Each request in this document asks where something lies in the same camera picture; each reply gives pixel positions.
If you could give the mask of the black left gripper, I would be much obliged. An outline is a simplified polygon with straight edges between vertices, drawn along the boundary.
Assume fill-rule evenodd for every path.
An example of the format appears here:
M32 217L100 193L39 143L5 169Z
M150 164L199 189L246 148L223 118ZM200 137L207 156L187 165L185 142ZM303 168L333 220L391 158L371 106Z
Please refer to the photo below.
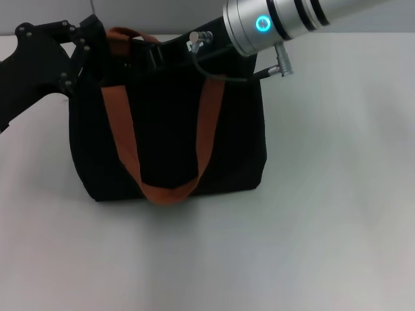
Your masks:
M102 22L92 14L75 27L68 21L16 28L16 50L1 62L1 131L51 93L72 97L91 52L106 41Z

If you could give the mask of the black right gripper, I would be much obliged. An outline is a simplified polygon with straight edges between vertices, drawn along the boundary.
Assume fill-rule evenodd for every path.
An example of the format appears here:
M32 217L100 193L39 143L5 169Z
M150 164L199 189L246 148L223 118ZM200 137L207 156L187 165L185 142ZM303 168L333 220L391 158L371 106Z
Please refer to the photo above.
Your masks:
M197 52L197 59L212 66L235 67L237 65L237 51L233 48L228 37L222 18L214 19L196 29L195 32L208 32L213 34L211 43L204 43ZM164 65L182 65L191 63L191 52L187 46L190 32L176 39L163 42L160 45L151 45L147 51L148 66L150 70L160 70Z

